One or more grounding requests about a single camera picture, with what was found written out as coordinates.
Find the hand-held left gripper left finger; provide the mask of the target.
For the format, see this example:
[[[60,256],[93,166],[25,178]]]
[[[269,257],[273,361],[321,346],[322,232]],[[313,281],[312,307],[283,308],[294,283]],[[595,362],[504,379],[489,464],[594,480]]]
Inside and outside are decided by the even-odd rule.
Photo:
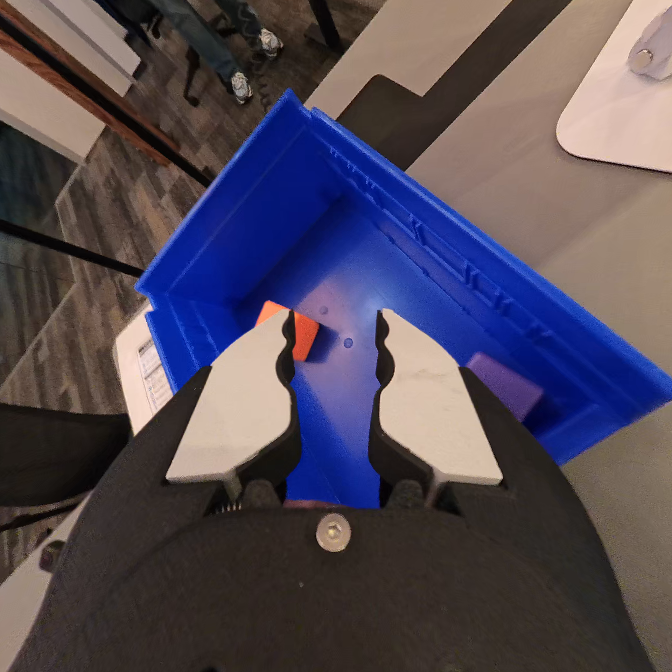
[[[284,497],[302,452],[292,388],[295,344],[295,314],[282,308],[174,395],[165,411],[181,420],[171,434],[168,484],[220,483],[234,499],[249,483],[264,481]]]

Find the purple cube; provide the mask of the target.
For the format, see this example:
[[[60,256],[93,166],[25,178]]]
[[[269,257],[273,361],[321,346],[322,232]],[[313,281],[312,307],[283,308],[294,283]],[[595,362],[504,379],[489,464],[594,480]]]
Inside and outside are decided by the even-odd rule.
[[[518,374],[483,352],[476,352],[467,362],[471,370],[523,422],[543,398],[541,386]]]

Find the white wood-edged desk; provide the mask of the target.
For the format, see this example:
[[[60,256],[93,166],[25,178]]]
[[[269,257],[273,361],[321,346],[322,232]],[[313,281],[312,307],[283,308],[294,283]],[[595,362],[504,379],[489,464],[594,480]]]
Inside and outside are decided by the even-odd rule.
[[[110,128],[160,165],[169,159],[106,111],[111,103],[172,152],[179,146],[125,99],[140,57],[95,1],[1,2],[1,121],[82,164]]]

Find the white document stand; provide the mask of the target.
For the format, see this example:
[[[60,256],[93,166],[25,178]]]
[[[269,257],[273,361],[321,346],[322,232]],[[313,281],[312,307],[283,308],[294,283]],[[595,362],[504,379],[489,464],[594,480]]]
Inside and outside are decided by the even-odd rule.
[[[579,158],[671,172],[671,2],[633,1],[560,115]]]

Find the pale desk frame bar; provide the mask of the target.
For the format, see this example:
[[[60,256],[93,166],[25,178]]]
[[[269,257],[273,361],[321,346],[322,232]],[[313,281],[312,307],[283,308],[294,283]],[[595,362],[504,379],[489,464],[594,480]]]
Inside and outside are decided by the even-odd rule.
[[[63,521],[48,534],[42,534],[29,555],[1,584],[1,670],[9,671],[36,621],[51,580],[51,573],[40,568],[42,550],[50,542],[66,542],[88,503],[90,493],[78,502]]]

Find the white labelled panel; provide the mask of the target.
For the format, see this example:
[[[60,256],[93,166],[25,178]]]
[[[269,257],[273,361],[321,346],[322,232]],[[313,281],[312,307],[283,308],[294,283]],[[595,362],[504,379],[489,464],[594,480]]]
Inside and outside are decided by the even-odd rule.
[[[173,390],[150,332],[146,302],[116,337],[113,359],[132,433],[139,433],[172,399]]]

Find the orange cube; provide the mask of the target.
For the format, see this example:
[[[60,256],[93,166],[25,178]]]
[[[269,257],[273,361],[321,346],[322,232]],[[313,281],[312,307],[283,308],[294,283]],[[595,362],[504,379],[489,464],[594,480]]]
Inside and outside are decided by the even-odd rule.
[[[286,307],[271,300],[265,301],[258,314],[256,326],[285,309]],[[305,362],[308,358],[313,343],[315,342],[320,324],[314,319],[294,310],[294,326],[296,342],[292,351],[293,358],[296,362]]]

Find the grey desk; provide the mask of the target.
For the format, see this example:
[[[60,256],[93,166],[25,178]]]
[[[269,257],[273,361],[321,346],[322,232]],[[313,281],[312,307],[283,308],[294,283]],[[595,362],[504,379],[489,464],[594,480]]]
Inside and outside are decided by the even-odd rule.
[[[507,1],[363,1],[372,23],[309,99],[336,118],[374,75],[418,96]],[[419,156],[408,174],[666,373],[671,176],[561,149],[556,126],[630,1],[571,1]],[[564,466],[631,619],[671,670],[671,404]]]

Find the blue plastic bin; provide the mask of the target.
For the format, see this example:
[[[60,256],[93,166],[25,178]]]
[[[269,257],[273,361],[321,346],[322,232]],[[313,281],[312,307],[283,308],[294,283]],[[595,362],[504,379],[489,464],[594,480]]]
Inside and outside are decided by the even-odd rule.
[[[525,426],[561,465],[671,401],[671,377],[415,180],[287,90],[136,285],[173,392],[271,300],[320,323],[296,365],[293,499],[378,508],[368,459],[376,314],[459,365],[539,385]]]

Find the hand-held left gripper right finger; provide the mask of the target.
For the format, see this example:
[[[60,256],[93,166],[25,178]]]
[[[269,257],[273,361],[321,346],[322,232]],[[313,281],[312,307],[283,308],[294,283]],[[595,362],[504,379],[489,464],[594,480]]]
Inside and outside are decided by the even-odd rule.
[[[368,458],[380,501],[402,481],[433,503],[447,484],[498,487],[495,458],[457,361],[390,308],[378,311],[376,379]]]

